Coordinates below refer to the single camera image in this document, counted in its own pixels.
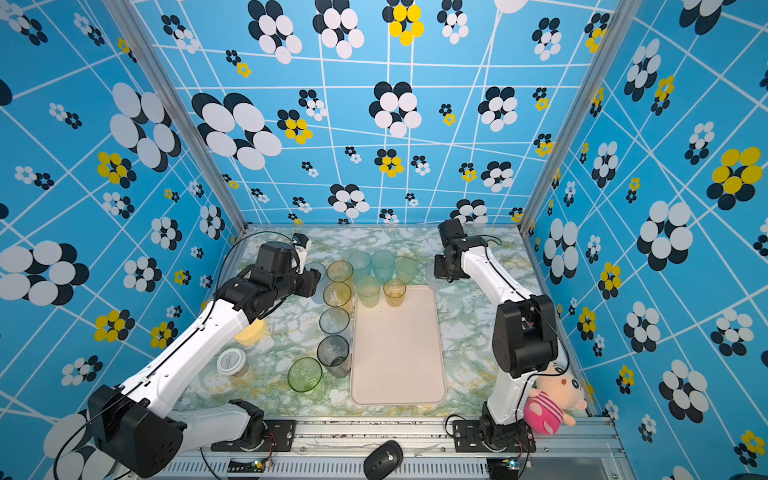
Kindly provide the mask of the small amber cup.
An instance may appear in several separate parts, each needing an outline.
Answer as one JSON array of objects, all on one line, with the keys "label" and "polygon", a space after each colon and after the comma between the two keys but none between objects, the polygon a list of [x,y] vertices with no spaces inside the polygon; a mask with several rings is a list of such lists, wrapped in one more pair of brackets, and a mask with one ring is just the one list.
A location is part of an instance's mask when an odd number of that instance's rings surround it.
[{"label": "small amber cup", "polygon": [[406,291],[407,285],[401,279],[393,278],[383,285],[385,300],[391,307],[399,307],[403,303]]}]

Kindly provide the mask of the pale green tall cup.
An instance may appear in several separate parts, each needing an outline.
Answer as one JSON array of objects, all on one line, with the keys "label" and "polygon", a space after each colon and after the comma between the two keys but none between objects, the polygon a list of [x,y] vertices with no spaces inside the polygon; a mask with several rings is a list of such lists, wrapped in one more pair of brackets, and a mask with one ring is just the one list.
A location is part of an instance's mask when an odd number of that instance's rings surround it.
[{"label": "pale green tall cup", "polygon": [[366,308],[374,308],[380,300],[381,283],[374,276],[362,276],[356,281],[358,300]]}]

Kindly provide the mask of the dark smoky cup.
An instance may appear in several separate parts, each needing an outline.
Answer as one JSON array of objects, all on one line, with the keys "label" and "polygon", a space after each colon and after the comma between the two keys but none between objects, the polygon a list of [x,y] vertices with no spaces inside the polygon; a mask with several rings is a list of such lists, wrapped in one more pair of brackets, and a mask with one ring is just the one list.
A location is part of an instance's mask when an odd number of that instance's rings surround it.
[{"label": "dark smoky cup", "polygon": [[320,364],[337,378],[347,377],[351,372],[351,348],[349,341],[341,335],[328,335],[316,351]]}]

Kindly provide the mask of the green translucent cup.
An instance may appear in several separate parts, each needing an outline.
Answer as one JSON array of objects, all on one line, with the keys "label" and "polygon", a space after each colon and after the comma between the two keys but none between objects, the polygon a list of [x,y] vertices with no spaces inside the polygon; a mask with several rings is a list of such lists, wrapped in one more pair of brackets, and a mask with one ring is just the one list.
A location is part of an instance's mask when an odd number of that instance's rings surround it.
[{"label": "green translucent cup", "polygon": [[287,374],[289,387],[299,394],[319,392],[323,385],[323,367],[312,357],[296,360]]}]

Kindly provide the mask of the blue-grey translucent cup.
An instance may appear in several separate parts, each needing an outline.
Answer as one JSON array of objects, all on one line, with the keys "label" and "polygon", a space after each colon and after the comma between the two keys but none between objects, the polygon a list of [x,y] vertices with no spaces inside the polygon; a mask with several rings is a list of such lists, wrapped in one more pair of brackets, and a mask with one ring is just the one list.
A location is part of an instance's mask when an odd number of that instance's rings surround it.
[{"label": "blue-grey translucent cup", "polygon": [[320,281],[324,280],[327,277],[327,275],[326,275],[326,272],[327,272],[326,267],[322,263],[319,263],[319,262],[308,263],[308,264],[305,265],[305,269],[306,270],[315,270],[315,271],[317,271],[319,273],[319,280]]}]

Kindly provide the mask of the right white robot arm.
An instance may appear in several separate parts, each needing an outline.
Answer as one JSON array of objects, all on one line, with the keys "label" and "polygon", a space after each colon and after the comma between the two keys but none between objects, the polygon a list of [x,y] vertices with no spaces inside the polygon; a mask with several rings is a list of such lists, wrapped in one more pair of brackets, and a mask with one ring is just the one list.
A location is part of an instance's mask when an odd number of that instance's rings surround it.
[{"label": "right white robot arm", "polygon": [[534,382],[560,353],[552,300],[523,287],[504,269],[480,235],[469,236],[457,220],[438,227],[443,252],[434,257],[434,276],[448,282],[473,280],[496,308],[491,348],[499,367],[480,427],[484,441],[499,450],[527,435],[524,403]]}]

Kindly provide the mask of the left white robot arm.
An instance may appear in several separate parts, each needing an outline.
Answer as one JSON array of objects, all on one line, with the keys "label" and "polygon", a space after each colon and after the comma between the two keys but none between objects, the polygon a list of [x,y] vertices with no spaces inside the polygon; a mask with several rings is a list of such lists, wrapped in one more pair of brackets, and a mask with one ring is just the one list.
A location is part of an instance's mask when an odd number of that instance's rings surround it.
[{"label": "left white robot arm", "polygon": [[259,407],[240,399],[174,415],[177,400],[203,368],[247,328],[262,335],[266,319],[291,296],[312,297],[321,274],[306,268],[309,238],[268,241],[254,263],[218,287],[200,316],[158,357],[116,387],[88,400],[95,446],[140,478],[162,471],[178,454],[220,442],[262,445]]}]

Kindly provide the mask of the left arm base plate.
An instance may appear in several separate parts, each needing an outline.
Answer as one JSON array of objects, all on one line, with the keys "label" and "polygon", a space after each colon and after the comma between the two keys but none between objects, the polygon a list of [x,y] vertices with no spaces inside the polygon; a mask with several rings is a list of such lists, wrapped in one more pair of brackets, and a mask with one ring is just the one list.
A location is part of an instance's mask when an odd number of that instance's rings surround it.
[{"label": "left arm base plate", "polygon": [[263,420],[259,427],[249,427],[242,437],[213,443],[214,452],[290,452],[295,438],[295,420]]}]

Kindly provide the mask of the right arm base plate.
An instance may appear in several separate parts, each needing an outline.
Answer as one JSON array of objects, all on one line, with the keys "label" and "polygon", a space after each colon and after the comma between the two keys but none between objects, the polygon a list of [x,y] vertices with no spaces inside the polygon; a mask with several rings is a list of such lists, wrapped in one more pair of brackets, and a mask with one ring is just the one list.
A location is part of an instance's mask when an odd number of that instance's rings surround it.
[{"label": "right arm base plate", "polygon": [[480,420],[454,420],[448,433],[457,453],[526,454],[537,450],[530,426],[521,420],[515,424],[497,425]]}]

